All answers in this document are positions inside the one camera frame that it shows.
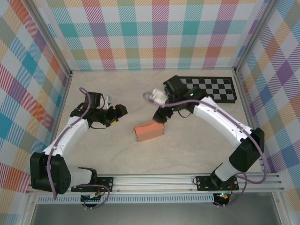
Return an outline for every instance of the black and white checkerboard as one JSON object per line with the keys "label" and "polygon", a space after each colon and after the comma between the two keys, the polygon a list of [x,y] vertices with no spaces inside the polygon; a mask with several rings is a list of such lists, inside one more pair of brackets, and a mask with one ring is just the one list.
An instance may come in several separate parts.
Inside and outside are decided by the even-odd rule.
{"label": "black and white checkerboard", "polygon": [[234,103],[237,99],[231,77],[188,77],[181,76],[181,82],[188,89],[199,87],[206,91],[216,103]]}

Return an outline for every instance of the cardboard box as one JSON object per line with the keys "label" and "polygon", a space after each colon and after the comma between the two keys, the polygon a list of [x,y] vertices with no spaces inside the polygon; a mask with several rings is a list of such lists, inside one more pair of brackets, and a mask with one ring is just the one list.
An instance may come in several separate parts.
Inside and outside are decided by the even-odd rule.
{"label": "cardboard box", "polygon": [[165,133],[165,126],[156,123],[154,120],[148,123],[139,124],[134,127],[135,135],[138,142],[161,136]]}

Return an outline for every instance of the plaid wallpaper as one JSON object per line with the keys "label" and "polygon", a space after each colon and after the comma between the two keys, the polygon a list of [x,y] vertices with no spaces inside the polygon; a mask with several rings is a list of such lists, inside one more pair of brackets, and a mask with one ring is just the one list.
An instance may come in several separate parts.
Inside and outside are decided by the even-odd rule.
{"label": "plaid wallpaper", "polygon": [[29,157],[49,145],[67,76],[21,0],[0,0],[0,224],[14,225]]}
{"label": "plaid wallpaper", "polygon": [[263,2],[35,0],[70,66],[80,70],[231,68]]}
{"label": "plaid wallpaper", "polygon": [[247,34],[247,36],[246,36],[246,38],[244,40],[244,43],[243,43],[242,47],[240,48],[238,56],[236,57],[236,59],[235,59],[234,64],[233,64],[232,67],[236,67],[237,66],[237,64],[238,64],[241,56],[243,55],[243,53],[245,51],[245,48],[247,47],[247,45],[248,45],[248,43],[249,43],[249,41],[250,41],[250,39],[251,39],[251,37],[253,35],[253,32],[255,31],[257,25],[259,24],[259,21],[260,21],[262,15],[263,15],[263,13],[264,13],[264,11],[265,11],[268,3],[269,3],[269,1],[270,0],[264,0],[263,1],[263,4],[262,4],[262,6],[261,6],[261,8],[260,8],[260,10],[259,10],[259,12],[258,12],[258,14],[257,14],[257,16],[256,16],[256,18],[254,20],[254,22],[253,22],[253,24],[252,24],[252,26],[251,26],[248,34]]}
{"label": "plaid wallpaper", "polygon": [[300,0],[281,0],[240,73],[272,172],[300,224]]}

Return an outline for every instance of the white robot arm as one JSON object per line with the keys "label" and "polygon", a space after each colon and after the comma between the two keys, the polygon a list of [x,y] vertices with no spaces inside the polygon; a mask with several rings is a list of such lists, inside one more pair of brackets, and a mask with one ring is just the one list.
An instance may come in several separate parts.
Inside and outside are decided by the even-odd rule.
{"label": "white robot arm", "polygon": [[164,85],[165,92],[155,89],[143,95],[144,98],[147,96],[148,101],[160,106],[153,116],[156,122],[165,123],[173,112],[187,109],[215,127],[234,147],[233,154],[210,175],[211,183],[216,189],[226,185],[226,181],[235,174],[245,173],[260,157],[260,152],[253,143],[254,140],[263,152],[264,132],[260,128],[253,130],[240,123],[200,88],[188,90],[178,76],[170,78]]}
{"label": "white robot arm", "polygon": [[[56,139],[42,153],[34,153],[30,157],[32,188],[52,191],[53,185],[56,193],[63,194],[69,187],[90,184],[93,179],[97,179],[96,170],[90,168],[79,167],[70,171],[66,163],[67,158],[81,136],[89,128],[93,128],[93,122],[100,122],[107,128],[127,114],[127,110],[123,105],[116,105],[115,108],[109,106],[110,97],[103,97],[101,93],[88,92],[88,94],[91,101],[90,108],[87,107],[88,98],[86,98],[84,103],[71,112],[67,125]],[[50,166],[47,166],[48,157],[51,157]],[[50,170],[52,184],[47,170]]]}

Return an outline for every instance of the purple cable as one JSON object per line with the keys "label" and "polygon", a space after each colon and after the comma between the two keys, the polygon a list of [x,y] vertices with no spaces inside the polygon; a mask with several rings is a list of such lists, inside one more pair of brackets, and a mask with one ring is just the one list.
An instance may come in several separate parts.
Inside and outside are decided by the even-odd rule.
{"label": "purple cable", "polygon": [[81,184],[81,185],[78,185],[77,187],[100,187],[100,188],[104,188],[104,189],[107,191],[107,197],[104,199],[104,201],[101,202],[101,203],[99,203],[99,204],[97,204],[96,206],[94,206],[94,207],[92,207],[92,208],[87,207],[87,206],[85,205],[85,202],[86,202],[86,201],[83,202],[84,207],[85,207],[86,209],[89,209],[89,210],[94,210],[94,209],[96,209],[96,208],[99,208],[101,205],[103,205],[103,204],[108,200],[108,197],[109,197],[109,194],[110,194],[109,188],[106,187],[106,186],[104,186],[104,185],[100,185],[100,184]]}
{"label": "purple cable", "polygon": [[66,129],[64,129],[62,131],[62,133],[60,134],[60,136],[57,138],[56,142],[54,143],[54,146],[52,147],[52,149],[51,149],[51,151],[49,153],[49,156],[48,156],[48,160],[47,160],[47,174],[48,174],[48,179],[49,179],[50,187],[51,187],[51,190],[53,192],[53,198],[54,198],[54,200],[56,200],[56,198],[57,198],[57,193],[55,191],[54,183],[53,183],[52,176],[51,176],[51,170],[50,170],[50,161],[51,161],[52,154],[55,151],[58,143],[60,142],[60,140],[64,136],[64,134],[70,128],[72,128],[72,126],[74,126],[76,123],[78,123],[78,121],[80,121],[85,116],[85,114],[89,111],[89,109],[90,109],[90,94],[84,88],[79,88],[79,91],[81,91],[83,94],[85,94],[88,97],[88,100],[89,100],[88,107],[86,108],[85,112],[81,115],[81,117],[79,117],[74,123],[72,123],[69,127],[67,127]]}
{"label": "purple cable", "polygon": [[[149,96],[150,96],[151,92],[145,92],[143,93],[143,98],[150,102],[149,101]],[[194,102],[194,103],[200,103],[200,104],[204,104],[206,106],[208,106],[209,108],[215,110],[216,112],[220,113],[221,115],[223,115],[226,119],[228,119],[232,124],[234,124],[238,129],[240,129],[252,142],[253,144],[255,145],[255,147],[257,148],[259,154],[261,155],[262,157],[262,161],[263,161],[263,167],[264,167],[264,174],[263,174],[263,178],[260,180],[260,181],[254,181],[254,180],[249,180],[247,177],[241,177],[239,176],[239,174],[243,174],[243,173],[237,173],[236,174],[236,177],[240,178],[240,179],[243,179],[243,180],[247,180],[248,182],[250,183],[253,183],[253,184],[261,184],[263,183],[266,179],[267,179],[267,160],[261,150],[261,148],[259,147],[259,145],[257,144],[257,142],[254,140],[254,138],[248,133],[246,132],[243,127],[241,127],[237,122],[235,122],[234,120],[232,120],[228,115],[226,115],[225,113],[223,113],[222,111],[218,110],[216,107],[214,107],[213,105],[209,104],[209,103],[206,103],[206,102],[203,102],[201,100],[196,100],[196,99],[190,99],[190,100],[184,100],[184,101],[181,101],[181,102],[176,102],[176,103],[170,103],[170,104],[164,104],[164,105],[160,105],[160,104],[155,104],[155,103],[152,103],[154,105],[158,105],[160,107],[174,107],[174,106],[178,106],[178,105],[181,105],[181,104],[185,104],[185,103],[191,103],[191,102]]]}

